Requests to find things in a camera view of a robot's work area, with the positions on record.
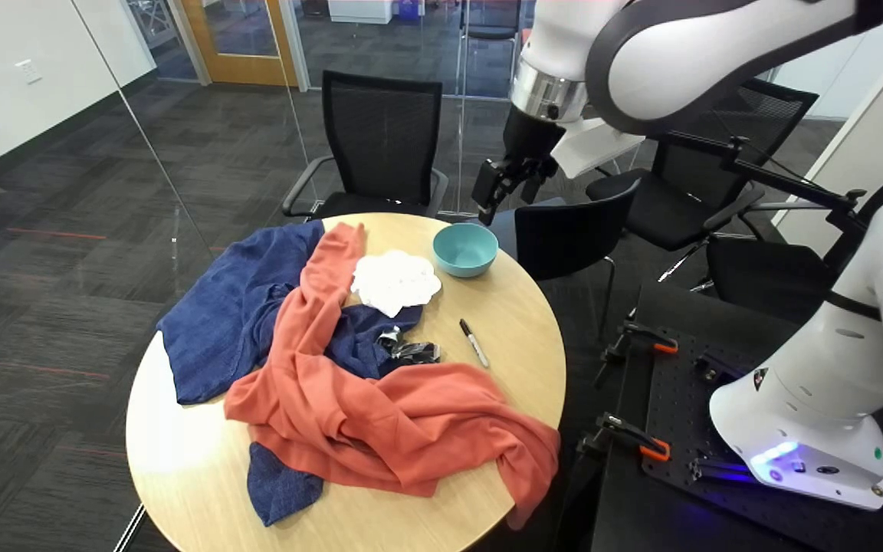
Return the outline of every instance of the white paper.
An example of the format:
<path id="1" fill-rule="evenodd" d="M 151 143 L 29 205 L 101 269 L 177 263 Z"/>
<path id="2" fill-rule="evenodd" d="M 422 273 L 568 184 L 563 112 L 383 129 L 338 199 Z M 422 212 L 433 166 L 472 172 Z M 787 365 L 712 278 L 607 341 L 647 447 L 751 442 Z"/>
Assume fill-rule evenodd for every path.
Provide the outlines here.
<path id="1" fill-rule="evenodd" d="M 353 273 L 358 304 L 377 305 L 389 319 L 399 316 L 401 305 L 429 304 L 437 289 L 440 278 L 433 260 L 404 252 L 358 257 Z"/>

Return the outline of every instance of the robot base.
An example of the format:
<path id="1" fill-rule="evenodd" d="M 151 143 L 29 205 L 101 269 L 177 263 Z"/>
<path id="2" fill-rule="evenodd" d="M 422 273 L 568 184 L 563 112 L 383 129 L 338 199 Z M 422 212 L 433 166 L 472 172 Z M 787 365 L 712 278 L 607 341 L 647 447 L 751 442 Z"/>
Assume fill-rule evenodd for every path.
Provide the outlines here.
<path id="1" fill-rule="evenodd" d="M 883 432 L 874 416 L 819 432 L 770 410 L 751 377 L 756 373 L 719 386 L 708 402 L 714 428 L 744 461 L 747 473 L 767 487 L 878 510 Z"/>

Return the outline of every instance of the chair back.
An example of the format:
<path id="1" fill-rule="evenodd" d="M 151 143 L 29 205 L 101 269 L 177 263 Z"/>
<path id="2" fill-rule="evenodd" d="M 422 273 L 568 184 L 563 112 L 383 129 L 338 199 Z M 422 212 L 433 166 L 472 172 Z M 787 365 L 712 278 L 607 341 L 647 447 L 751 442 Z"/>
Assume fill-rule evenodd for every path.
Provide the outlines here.
<path id="1" fill-rule="evenodd" d="M 731 94 L 675 129 L 719 143 L 741 135 L 741 158 L 764 166 L 805 116 L 812 102 L 812 93 L 747 78 Z M 680 140 L 663 140 L 663 135 L 656 140 L 653 174 L 660 174 L 669 186 L 676 186 L 712 207 L 722 207 L 741 193 L 744 174 L 722 167 L 722 156 Z"/>
<path id="2" fill-rule="evenodd" d="M 580 205 L 514 207 L 514 254 L 533 278 L 571 276 L 609 254 L 621 236 L 635 186 Z"/>
<path id="3" fill-rule="evenodd" d="M 883 207 L 883 186 L 857 207 L 857 214 L 850 220 L 850 227 L 841 232 L 841 240 L 825 254 L 825 265 L 829 265 L 834 276 L 857 252 L 875 207 Z"/>
<path id="4" fill-rule="evenodd" d="M 440 82 L 321 72 L 323 138 L 353 197 L 433 197 Z"/>
<path id="5" fill-rule="evenodd" d="M 462 0 L 458 26 L 472 40 L 512 40 L 522 30 L 522 0 Z"/>

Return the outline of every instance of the black object on table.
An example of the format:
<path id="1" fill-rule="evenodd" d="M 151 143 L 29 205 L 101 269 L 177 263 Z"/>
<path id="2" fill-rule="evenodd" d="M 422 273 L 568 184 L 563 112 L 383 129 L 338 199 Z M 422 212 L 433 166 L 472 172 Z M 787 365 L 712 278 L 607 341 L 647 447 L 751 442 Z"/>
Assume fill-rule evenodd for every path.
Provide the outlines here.
<path id="1" fill-rule="evenodd" d="M 883 510 L 857 511 L 759 487 L 708 423 L 708 392 L 767 359 L 794 330 L 781 319 L 648 286 L 636 325 L 676 341 L 656 354 L 635 338 L 626 365 L 609 371 L 621 420 L 671 443 L 648 464 L 609 443 L 598 485 L 592 547 L 883 547 Z"/>

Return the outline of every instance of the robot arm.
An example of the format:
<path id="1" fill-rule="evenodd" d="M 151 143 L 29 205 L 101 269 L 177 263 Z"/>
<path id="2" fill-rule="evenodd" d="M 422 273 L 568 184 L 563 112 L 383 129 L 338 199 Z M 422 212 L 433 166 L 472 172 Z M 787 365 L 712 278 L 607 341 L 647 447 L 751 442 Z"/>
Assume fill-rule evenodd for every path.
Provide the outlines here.
<path id="1" fill-rule="evenodd" d="M 883 0 L 539 0 L 482 220 L 524 184 L 585 174 L 779 62 L 883 20 Z"/>

